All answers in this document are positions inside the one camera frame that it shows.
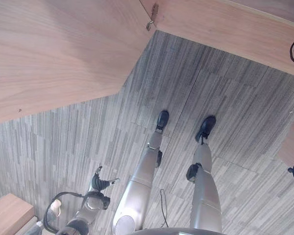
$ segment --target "gray floor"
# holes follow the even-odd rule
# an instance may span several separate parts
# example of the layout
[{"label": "gray floor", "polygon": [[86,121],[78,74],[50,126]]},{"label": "gray floor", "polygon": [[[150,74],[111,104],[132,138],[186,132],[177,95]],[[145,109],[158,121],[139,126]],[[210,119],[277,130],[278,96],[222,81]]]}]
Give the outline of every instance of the gray floor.
[{"label": "gray floor", "polygon": [[[169,226],[189,226],[193,185],[185,174],[194,136],[215,114],[210,146],[223,232],[294,235],[294,179],[276,159],[294,119],[294,76],[163,32],[118,94],[0,124],[0,197],[21,197],[41,218],[56,193],[84,193],[102,164],[102,178],[122,180],[105,191],[111,204],[93,232],[110,234],[113,212],[162,109],[171,118],[146,228],[163,223],[160,188]],[[69,196],[62,201],[60,224],[80,203]]]}]

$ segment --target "silver robot leg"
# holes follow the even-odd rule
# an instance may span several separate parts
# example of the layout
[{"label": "silver robot leg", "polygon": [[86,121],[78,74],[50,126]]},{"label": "silver robot leg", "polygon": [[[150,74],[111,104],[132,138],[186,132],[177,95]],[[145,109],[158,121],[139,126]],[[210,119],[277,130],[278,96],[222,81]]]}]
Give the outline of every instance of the silver robot leg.
[{"label": "silver robot leg", "polygon": [[221,207],[211,167],[211,151],[208,144],[199,144],[194,154],[193,165],[188,171],[189,180],[195,184],[190,228],[220,233]]},{"label": "silver robot leg", "polygon": [[156,129],[116,210],[112,224],[114,235],[131,234],[143,228],[161,140],[162,131]]}]

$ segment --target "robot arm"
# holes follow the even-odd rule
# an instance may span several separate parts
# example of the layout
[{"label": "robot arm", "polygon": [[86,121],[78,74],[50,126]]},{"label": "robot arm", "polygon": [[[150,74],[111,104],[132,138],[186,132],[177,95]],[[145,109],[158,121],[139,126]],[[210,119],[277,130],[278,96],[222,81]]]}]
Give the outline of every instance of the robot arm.
[{"label": "robot arm", "polygon": [[110,198],[105,197],[100,191],[116,183],[119,179],[101,180],[99,178],[101,168],[100,166],[96,170],[88,192],[84,196],[81,208],[68,224],[57,232],[57,235],[88,235],[98,213],[108,208]]}]

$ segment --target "cabinet door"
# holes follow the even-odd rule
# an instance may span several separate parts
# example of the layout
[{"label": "cabinet door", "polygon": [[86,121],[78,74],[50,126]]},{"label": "cabinet door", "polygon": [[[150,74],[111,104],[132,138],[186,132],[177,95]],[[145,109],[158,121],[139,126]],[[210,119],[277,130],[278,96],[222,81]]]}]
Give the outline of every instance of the cabinet door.
[{"label": "cabinet door", "polygon": [[117,93],[148,21],[138,0],[0,0],[0,122]]}]

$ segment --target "metal hinge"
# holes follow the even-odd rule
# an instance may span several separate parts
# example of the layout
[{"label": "metal hinge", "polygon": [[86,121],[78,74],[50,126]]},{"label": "metal hinge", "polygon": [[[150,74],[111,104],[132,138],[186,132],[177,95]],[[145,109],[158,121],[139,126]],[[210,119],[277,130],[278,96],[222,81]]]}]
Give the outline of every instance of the metal hinge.
[{"label": "metal hinge", "polygon": [[147,23],[147,25],[146,25],[146,29],[147,29],[147,31],[150,31],[151,25],[152,25],[153,23],[155,23],[155,19],[156,19],[157,14],[158,14],[158,9],[159,9],[159,5],[155,3],[155,4],[152,6],[150,21],[149,21],[149,22]]}]

